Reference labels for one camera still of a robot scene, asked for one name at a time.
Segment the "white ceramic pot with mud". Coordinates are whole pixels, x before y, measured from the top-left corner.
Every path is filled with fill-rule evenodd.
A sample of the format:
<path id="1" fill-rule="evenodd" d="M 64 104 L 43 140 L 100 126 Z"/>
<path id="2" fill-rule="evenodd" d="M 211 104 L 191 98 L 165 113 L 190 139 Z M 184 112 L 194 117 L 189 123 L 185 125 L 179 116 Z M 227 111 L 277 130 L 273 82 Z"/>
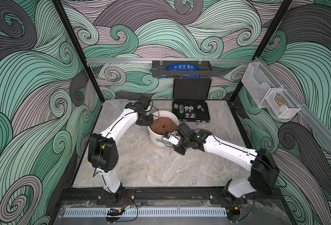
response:
<path id="1" fill-rule="evenodd" d="M 169 111 L 156 111 L 153 113 L 153 124 L 148 127 L 148 137 L 150 143 L 157 148 L 167 148 L 171 146 L 163 135 L 166 132 L 175 134 L 178 126 L 178 118 Z"/>

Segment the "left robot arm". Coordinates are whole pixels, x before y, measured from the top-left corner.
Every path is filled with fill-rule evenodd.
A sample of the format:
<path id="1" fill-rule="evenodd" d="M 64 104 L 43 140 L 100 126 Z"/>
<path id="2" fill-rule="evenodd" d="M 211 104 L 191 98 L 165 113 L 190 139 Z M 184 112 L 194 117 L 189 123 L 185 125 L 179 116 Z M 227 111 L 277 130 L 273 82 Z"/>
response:
<path id="1" fill-rule="evenodd" d="M 125 132 L 133 125 L 149 127 L 153 124 L 154 116 L 150 98 L 141 96 L 138 101 L 126 104 L 125 109 L 105 131 L 92 134 L 89 137 L 87 160 L 95 168 L 94 176 L 99 174 L 104 183 L 105 192 L 116 198 L 122 188 L 115 167 L 119 160 L 117 144 Z"/>

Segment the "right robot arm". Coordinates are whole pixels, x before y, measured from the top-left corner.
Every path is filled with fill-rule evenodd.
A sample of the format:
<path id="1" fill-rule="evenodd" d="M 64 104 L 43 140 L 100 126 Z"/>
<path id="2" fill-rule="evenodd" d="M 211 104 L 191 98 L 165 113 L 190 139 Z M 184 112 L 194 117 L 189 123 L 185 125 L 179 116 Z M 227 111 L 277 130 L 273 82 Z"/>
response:
<path id="1" fill-rule="evenodd" d="M 200 150 L 228 159 L 248 171 L 236 180 L 230 179 L 222 193 L 224 197 L 238 199 L 254 192 L 272 195 L 280 172 L 272 155 L 266 149 L 249 149 L 216 137 L 205 129 L 191 129 L 181 123 L 175 133 L 165 133 L 163 138 L 173 145 L 174 151 L 185 155 L 187 149 Z"/>

